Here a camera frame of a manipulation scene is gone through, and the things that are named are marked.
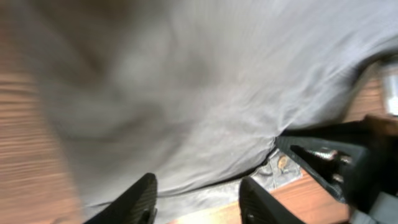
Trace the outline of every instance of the wrinkled fabric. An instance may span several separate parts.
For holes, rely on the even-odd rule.
[[[276,151],[269,157],[269,162],[258,167],[250,177],[266,190],[275,190],[292,181],[301,178],[300,166],[287,158],[283,169],[280,169],[278,162],[283,153]],[[216,208],[229,203],[238,201],[240,179],[224,182],[214,186],[204,187],[180,195],[159,197],[156,202],[157,215],[156,224],[167,223],[171,220],[181,218],[186,214],[204,210],[206,208]],[[110,203],[102,204],[85,209],[85,216],[92,217],[105,209]],[[208,217],[196,217],[196,223],[208,222]]]
[[[284,129],[338,118],[357,64],[398,45],[396,0],[12,5],[86,208],[146,172],[171,197],[257,167]]]

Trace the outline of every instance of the metal screw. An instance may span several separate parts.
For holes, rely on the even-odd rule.
[[[343,183],[344,182],[344,178],[339,175],[339,174],[333,174],[332,175],[333,180],[339,182],[339,183]]]
[[[345,164],[351,164],[353,162],[353,158],[350,156],[340,156],[340,161],[344,162]]]
[[[332,161],[336,158],[338,155],[338,151],[334,149],[329,149],[327,147],[322,147],[318,151],[311,151],[308,149],[304,149],[306,152],[313,154],[314,156],[319,157],[320,159],[326,160],[326,161]]]
[[[247,224],[254,224],[255,223],[255,219],[254,219],[254,215],[253,214],[251,214],[251,213],[247,213],[246,214],[246,221],[244,222],[244,223],[247,223]]]

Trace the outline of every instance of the gray fabric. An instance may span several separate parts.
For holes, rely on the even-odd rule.
[[[299,165],[287,158],[286,166],[281,170],[278,161],[283,153],[276,151],[270,156],[269,162],[260,166],[250,176],[266,190],[274,190],[302,176]],[[160,197],[157,199],[158,209],[155,224],[167,223],[186,214],[206,208],[215,208],[238,201],[240,180],[225,182],[193,192]],[[110,203],[85,208],[85,217],[92,217],[105,209]]]
[[[337,118],[353,67],[398,45],[396,0],[12,3],[85,207],[146,172],[166,197],[258,166],[285,128]]]

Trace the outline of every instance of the wood grain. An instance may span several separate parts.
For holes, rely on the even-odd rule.
[[[78,199],[0,9],[0,223],[79,223]]]
[[[16,54],[0,7],[0,223],[80,223],[80,207],[57,139],[39,110],[35,83]],[[380,83],[372,79],[352,104],[347,121],[384,114]],[[306,223],[348,218],[308,174],[272,192]],[[173,223],[240,223],[237,203],[182,217]]]

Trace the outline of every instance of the wooden floor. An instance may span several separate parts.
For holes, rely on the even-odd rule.
[[[0,9],[0,223],[80,223],[80,207],[57,138],[39,110],[35,84],[21,66]],[[347,120],[383,114],[379,82],[371,80]],[[315,181],[304,177],[272,194],[306,223],[347,219]],[[237,203],[196,212],[174,223],[240,223]]]

